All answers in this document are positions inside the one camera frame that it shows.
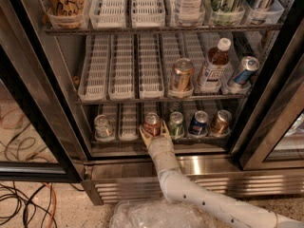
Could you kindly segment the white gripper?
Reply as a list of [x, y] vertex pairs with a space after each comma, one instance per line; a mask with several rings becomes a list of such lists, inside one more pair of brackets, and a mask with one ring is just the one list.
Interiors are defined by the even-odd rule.
[[142, 140], [148, 153], [155, 165], [157, 174], [169, 170], [180, 171], [180, 165], [177, 161], [174, 144], [170, 140], [170, 134], [165, 121], [161, 122], [161, 136], [153, 138], [153, 136], [146, 132], [142, 125], [139, 126]]

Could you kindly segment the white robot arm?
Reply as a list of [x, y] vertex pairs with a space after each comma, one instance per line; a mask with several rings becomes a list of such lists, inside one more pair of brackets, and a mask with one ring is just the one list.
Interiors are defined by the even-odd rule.
[[234, 228], [304, 228], [304, 222], [215, 193], [199, 186], [182, 172], [165, 122], [161, 134], [152, 136], [139, 127], [160, 183], [169, 202], [184, 201], [196, 205]]

